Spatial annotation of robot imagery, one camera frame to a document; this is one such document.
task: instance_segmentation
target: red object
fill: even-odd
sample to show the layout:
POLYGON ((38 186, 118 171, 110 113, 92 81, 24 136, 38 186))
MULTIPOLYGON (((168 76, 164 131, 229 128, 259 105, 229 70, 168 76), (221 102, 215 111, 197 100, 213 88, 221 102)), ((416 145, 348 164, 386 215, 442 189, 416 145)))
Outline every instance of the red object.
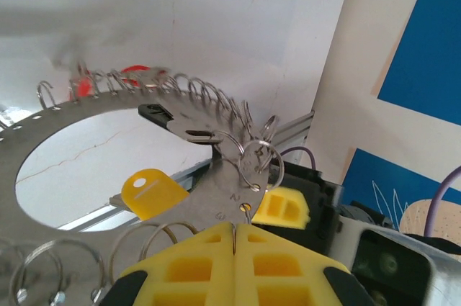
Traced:
MULTIPOLYGON (((125 72, 132 72, 132 71, 147 71, 150 69, 148 66, 143 66, 143 65, 134 65, 130 66, 127 68, 124 68, 122 70, 123 73, 125 72)), ((125 83, 130 83, 133 86, 139 86, 139 83, 137 81, 134 81, 132 79, 123 79, 125 83)), ((85 97, 88 95, 91 95, 93 93, 93 84, 88 78, 83 78, 80 80, 79 85, 77 86, 77 96, 78 97, 85 97)))
MULTIPOLYGON (((130 66, 130 67, 122 69, 122 73, 133 72, 133 71, 147 71, 148 69, 150 69, 150 67, 143 66, 143 65, 134 65, 134 66, 130 66)), ((132 79, 123 79, 123 82, 130 83, 133 86, 139 87, 138 81, 134 81, 132 79)))

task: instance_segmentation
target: blue panel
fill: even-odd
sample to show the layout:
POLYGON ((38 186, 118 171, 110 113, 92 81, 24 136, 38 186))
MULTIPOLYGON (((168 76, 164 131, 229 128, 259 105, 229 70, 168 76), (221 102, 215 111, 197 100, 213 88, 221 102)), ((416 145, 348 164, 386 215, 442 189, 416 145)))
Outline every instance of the blue panel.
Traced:
MULTIPOLYGON (((344 179, 344 204, 357 200, 400 223, 407 205, 432 199, 439 183, 356 149, 346 178, 344 179)), ((461 192, 449 189, 444 200, 461 204, 461 192)))
POLYGON ((378 99, 461 125, 461 0, 418 0, 378 99))

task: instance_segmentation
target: white line drawing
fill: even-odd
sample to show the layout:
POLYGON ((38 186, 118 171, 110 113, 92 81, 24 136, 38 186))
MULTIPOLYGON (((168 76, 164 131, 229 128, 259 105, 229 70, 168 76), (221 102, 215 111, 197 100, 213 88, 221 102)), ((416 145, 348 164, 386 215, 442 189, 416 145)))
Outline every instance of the white line drawing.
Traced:
POLYGON ((393 189, 393 212, 390 211, 390 208, 389 208, 389 204, 388 204, 388 201, 386 200, 386 198, 384 197, 384 194, 382 194, 379 186, 376 184, 375 180, 372 180, 372 187, 373 187, 373 192, 375 193, 375 199, 376 199, 376 205, 377 205, 377 208, 379 209, 379 211, 383 214, 383 215, 386 215, 386 216, 389 216, 389 218, 392 220, 392 222, 394 223, 394 225, 397 227, 397 230, 400 232, 400 220, 403 216, 403 213, 405 212, 405 210, 408 209, 409 207, 409 204, 408 202, 405 202, 405 205, 403 206, 402 208, 402 205, 400 203, 400 200, 398 198, 398 193, 397 193, 397 190, 396 189, 393 189), (385 214, 383 211, 382 211, 382 208, 381 208, 381 205, 380 205, 380 200, 379 198, 381 198, 384 202, 384 205, 385 205, 385 208, 387 209, 388 213, 385 214))

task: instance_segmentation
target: yellow foam block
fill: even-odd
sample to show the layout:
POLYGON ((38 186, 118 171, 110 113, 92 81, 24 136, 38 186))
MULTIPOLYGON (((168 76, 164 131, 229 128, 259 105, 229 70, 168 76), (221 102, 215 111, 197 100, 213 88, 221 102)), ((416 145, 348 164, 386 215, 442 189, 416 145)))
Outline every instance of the yellow foam block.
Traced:
POLYGON ((135 306, 233 306, 233 226, 216 225, 122 273, 148 273, 135 306))
POLYGON ((189 195, 181 185, 158 169, 144 169, 123 184, 123 202, 141 220, 148 220, 189 195))
POLYGON ((287 187, 267 192, 252 220, 262 225, 297 229, 304 229, 309 221, 309 206, 303 193, 287 187))
POLYGON ((235 305, 341 306, 323 274, 328 266, 349 273, 338 261, 260 228, 238 225, 235 305))
POLYGON ((323 270, 341 263, 251 225, 223 223, 129 269, 147 272, 134 306, 341 306, 323 270))

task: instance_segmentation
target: white wall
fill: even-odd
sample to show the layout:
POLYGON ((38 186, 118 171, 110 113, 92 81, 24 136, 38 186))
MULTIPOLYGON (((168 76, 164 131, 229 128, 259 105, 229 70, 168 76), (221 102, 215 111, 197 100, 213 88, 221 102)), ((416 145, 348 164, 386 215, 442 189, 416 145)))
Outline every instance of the white wall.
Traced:
POLYGON ((461 126, 377 100, 415 2, 344 1, 308 136, 329 180, 343 181, 355 148, 435 181, 461 164, 461 126))
POLYGON ((342 3, 0 0, 0 104, 36 111, 41 79, 65 99, 68 74, 51 61, 82 56, 90 69, 144 64, 199 76, 289 122, 311 110, 342 3))

